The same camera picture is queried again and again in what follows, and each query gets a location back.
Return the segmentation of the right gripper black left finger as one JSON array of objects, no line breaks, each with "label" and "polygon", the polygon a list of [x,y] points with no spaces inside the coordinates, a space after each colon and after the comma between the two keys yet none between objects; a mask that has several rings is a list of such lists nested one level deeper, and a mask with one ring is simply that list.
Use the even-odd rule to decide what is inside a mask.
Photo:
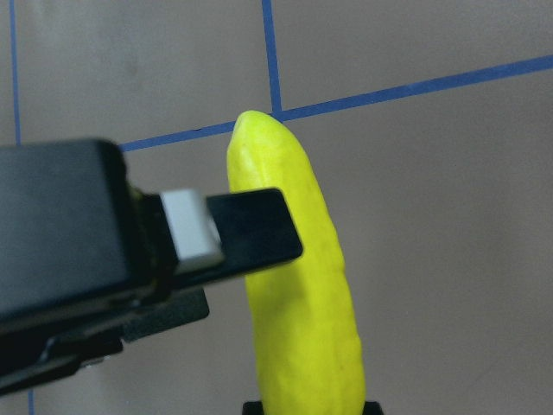
[{"label": "right gripper black left finger", "polygon": [[287,264],[302,242],[283,194],[262,188],[204,196],[192,188],[142,195],[151,298]]}]

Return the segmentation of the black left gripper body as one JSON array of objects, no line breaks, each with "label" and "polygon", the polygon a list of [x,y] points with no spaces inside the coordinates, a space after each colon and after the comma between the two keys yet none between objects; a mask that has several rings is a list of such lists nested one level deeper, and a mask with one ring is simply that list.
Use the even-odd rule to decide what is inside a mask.
[{"label": "black left gripper body", "polygon": [[176,277],[210,264],[204,199],[147,195],[107,140],[1,151],[1,392],[120,353]]}]

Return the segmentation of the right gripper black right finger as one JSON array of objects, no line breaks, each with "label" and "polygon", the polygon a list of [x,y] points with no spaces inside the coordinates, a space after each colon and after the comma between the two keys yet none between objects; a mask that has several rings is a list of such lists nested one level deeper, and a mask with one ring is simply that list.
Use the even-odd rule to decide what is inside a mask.
[{"label": "right gripper black right finger", "polygon": [[[275,412],[269,411],[262,401],[246,401],[242,405],[242,415],[263,415],[263,414],[341,414],[338,409],[330,410],[324,405],[308,405],[306,407],[284,407]],[[353,414],[363,415],[384,415],[382,406],[377,401],[366,401],[363,405],[355,405]]]}]

